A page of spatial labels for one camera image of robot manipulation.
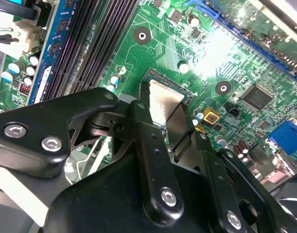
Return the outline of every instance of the gold square component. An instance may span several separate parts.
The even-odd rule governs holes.
[[[203,119],[211,125],[214,125],[220,119],[218,113],[209,107],[203,111],[203,114],[205,115]]]

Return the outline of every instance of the yellow component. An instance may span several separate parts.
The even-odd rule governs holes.
[[[203,114],[205,115],[203,119],[211,125],[214,125],[220,119],[218,113],[209,107],[203,111]]]
[[[294,117],[290,117],[288,120],[292,121],[295,125],[297,125],[297,119]]]
[[[206,133],[205,129],[201,125],[196,125],[195,126],[196,131]]]

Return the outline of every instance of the motherboard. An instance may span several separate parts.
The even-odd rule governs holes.
[[[297,173],[297,151],[283,151],[277,135],[297,127],[297,28],[260,6],[258,0],[58,1],[50,27],[42,29],[33,84],[23,89],[25,68],[11,82],[2,79],[0,113],[95,87],[125,102],[143,100],[147,88],[166,145],[167,120],[183,104],[215,150],[233,150],[252,173],[261,170],[255,167],[261,154],[286,179]],[[7,55],[3,72],[18,60],[30,66],[37,51]],[[105,146],[109,164],[111,142]],[[92,148],[77,150],[90,156]],[[279,184],[275,172],[262,177]]]

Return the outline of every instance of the silver screw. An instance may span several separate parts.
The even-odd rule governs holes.
[[[170,189],[162,189],[161,198],[168,206],[173,207],[176,205],[176,196]]]
[[[138,107],[140,107],[140,108],[142,108],[142,109],[145,108],[144,104],[142,104],[142,103],[138,103]]]
[[[201,136],[203,139],[207,139],[207,136],[205,136],[203,133],[200,133],[200,136]]]
[[[109,100],[113,100],[114,97],[111,94],[105,94],[105,97],[108,98]]]
[[[288,233],[283,227],[280,227],[281,233]]]
[[[231,225],[235,229],[237,229],[237,230],[241,229],[241,222],[233,212],[227,211],[226,216],[227,216],[228,221],[231,223]]]
[[[47,151],[56,152],[62,148],[62,142],[56,137],[46,137],[41,141],[41,146]]]
[[[234,156],[233,156],[233,154],[232,153],[230,153],[229,151],[227,151],[226,152],[226,154],[228,155],[228,157],[230,157],[230,158],[233,158]]]
[[[6,126],[3,132],[6,136],[12,137],[12,138],[20,138],[27,133],[26,128],[24,126],[17,125],[17,124]]]

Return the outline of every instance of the blue ram slot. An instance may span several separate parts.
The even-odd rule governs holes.
[[[281,63],[273,55],[271,55],[269,52],[264,50],[261,46],[257,45],[254,41],[246,39],[243,36],[243,34],[241,33],[240,29],[233,26],[231,23],[229,23],[227,20],[225,20],[221,15],[219,15],[217,12],[215,12],[213,9],[211,9],[209,6],[207,6],[204,2],[202,2],[200,0],[190,0],[186,3],[184,3],[183,6],[190,6],[192,4],[196,5],[194,7],[196,10],[207,14],[212,19],[214,19],[215,21],[218,21],[224,27],[228,28],[230,31],[232,31],[234,34],[236,34],[242,41],[246,42],[256,52],[261,54],[263,57],[265,57],[268,61],[270,61],[272,64],[274,64],[276,67],[278,67],[282,71],[288,73],[289,77],[292,78],[295,82],[297,82],[297,75],[290,73],[290,69],[288,66]]]
[[[63,41],[67,35],[70,20],[78,0],[60,0],[55,6],[56,14],[47,33],[47,43],[42,48],[38,72],[31,90],[28,104],[41,102],[46,85],[50,82],[52,71],[61,52]]]

